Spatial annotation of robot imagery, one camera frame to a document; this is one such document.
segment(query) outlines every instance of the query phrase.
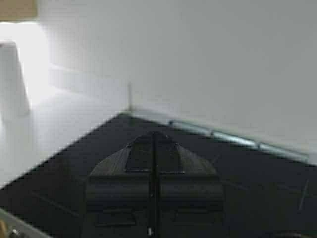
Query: black floor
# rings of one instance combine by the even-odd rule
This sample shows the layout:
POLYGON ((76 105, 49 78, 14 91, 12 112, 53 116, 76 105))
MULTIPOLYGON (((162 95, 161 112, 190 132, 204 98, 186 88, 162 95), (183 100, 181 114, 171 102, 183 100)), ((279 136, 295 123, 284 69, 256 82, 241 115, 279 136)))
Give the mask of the black floor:
POLYGON ((99 161, 154 130, 213 162, 225 187, 229 237, 317 230, 316 167, 125 114, 2 189, 0 207, 54 237, 79 238, 87 175, 99 161))

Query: white wall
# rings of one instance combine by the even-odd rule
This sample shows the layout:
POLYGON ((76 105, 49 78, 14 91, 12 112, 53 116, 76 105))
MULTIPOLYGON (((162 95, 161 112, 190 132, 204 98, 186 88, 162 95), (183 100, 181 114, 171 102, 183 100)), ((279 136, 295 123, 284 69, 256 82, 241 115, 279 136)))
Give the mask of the white wall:
POLYGON ((130 81, 138 107, 317 151, 315 0, 38 2, 52 64, 130 81))

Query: cardboard box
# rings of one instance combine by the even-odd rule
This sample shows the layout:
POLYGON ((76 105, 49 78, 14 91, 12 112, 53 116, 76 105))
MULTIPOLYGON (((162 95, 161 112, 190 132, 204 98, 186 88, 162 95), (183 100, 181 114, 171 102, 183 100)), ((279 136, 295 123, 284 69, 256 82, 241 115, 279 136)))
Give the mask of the cardboard box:
POLYGON ((0 0, 0 21, 31 20, 36 16, 36 0, 0 0))

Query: bright light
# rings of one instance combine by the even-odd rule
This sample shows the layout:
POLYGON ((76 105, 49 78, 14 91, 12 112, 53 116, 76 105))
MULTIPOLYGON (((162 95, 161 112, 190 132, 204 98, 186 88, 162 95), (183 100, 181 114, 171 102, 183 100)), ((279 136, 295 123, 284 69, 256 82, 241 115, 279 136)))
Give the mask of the bright light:
POLYGON ((30 106, 46 99, 49 51, 44 30, 37 22, 0 23, 0 39, 12 40, 17 44, 23 78, 30 106))

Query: white object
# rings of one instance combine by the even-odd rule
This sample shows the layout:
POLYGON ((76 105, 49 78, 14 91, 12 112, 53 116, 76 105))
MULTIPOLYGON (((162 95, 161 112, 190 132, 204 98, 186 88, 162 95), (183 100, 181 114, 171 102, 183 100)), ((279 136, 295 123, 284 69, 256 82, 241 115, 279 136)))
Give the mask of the white object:
POLYGON ((124 110, 54 87, 25 117, 0 120, 0 189, 124 110))
POLYGON ((30 110, 16 44, 0 41, 0 114, 4 121, 30 110))

